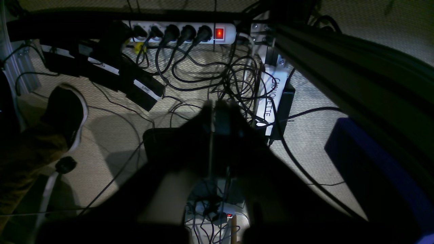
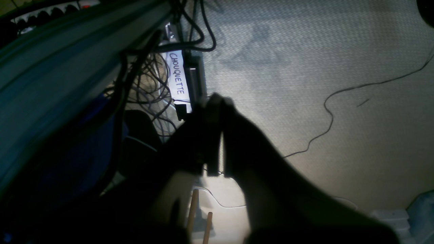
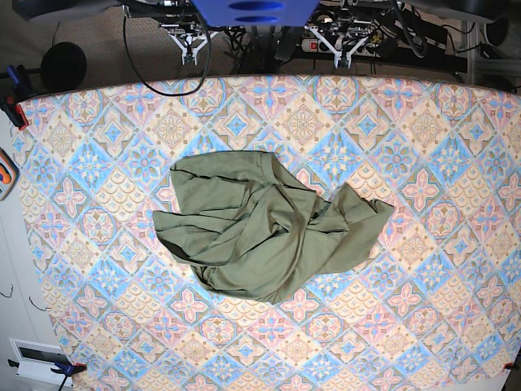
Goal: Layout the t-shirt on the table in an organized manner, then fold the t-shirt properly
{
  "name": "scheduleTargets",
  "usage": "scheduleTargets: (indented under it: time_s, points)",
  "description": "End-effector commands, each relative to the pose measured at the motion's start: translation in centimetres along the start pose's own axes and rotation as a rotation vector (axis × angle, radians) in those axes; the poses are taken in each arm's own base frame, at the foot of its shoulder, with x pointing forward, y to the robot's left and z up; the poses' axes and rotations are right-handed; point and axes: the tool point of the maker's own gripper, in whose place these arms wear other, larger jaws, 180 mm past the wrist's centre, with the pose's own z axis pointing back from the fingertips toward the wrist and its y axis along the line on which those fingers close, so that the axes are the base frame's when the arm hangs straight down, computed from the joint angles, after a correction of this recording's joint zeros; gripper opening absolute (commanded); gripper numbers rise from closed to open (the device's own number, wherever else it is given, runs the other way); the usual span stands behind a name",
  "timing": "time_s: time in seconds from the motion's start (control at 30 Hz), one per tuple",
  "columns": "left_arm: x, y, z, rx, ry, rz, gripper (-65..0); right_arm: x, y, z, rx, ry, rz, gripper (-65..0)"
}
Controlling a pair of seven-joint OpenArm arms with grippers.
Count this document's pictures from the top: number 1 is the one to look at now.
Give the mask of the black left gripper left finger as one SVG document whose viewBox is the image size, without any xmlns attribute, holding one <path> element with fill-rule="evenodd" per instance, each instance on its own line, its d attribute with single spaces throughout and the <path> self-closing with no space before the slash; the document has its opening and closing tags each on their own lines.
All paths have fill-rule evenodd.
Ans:
<svg viewBox="0 0 434 244">
<path fill-rule="evenodd" d="M 115 194 L 88 213 L 44 224 L 39 244 L 188 244 L 184 210 L 208 174 L 212 102 L 160 141 L 163 150 Z"/>
</svg>

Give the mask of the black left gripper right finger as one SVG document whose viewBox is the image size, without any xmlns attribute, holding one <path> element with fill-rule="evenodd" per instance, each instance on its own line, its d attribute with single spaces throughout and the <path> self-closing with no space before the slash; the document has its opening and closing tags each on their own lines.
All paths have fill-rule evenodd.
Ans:
<svg viewBox="0 0 434 244">
<path fill-rule="evenodd" d="M 266 147 L 237 105 L 218 101 L 214 126 L 214 165 L 226 163 L 238 179 L 251 217 L 243 244 L 411 244 L 419 238 L 413 218 L 386 213 L 366 221 L 332 207 Z"/>
</svg>

